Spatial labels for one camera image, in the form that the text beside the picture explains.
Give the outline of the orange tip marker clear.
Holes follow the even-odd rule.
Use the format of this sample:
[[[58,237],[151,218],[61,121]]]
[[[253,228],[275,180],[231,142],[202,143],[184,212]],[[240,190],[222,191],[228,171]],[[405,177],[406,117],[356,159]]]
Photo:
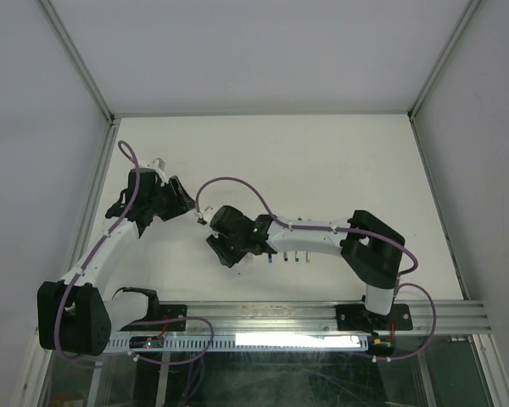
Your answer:
[[[246,254],[243,261],[246,265],[252,265],[255,262],[255,257],[253,254]]]

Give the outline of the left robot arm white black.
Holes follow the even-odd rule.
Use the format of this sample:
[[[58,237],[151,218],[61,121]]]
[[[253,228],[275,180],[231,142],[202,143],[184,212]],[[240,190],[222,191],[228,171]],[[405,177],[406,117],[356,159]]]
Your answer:
[[[131,170],[128,185],[105,213],[103,230],[76,265],[56,282],[44,282],[36,295],[39,343],[44,349],[99,356],[113,332],[138,324],[151,329],[164,318],[153,289],[123,287],[103,299],[126,250],[154,219],[172,220],[195,207],[177,176]]]

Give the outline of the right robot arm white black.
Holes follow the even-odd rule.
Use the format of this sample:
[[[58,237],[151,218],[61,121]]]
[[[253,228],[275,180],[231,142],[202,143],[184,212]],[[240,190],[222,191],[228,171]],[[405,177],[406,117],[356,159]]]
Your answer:
[[[269,214],[251,220],[224,205],[209,226],[211,235],[206,242],[228,268],[247,254],[305,252],[342,258],[366,285],[365,323],[381,328],[391,321],[406,240],[370,212],[358,209],[347,220],[290,220]]]

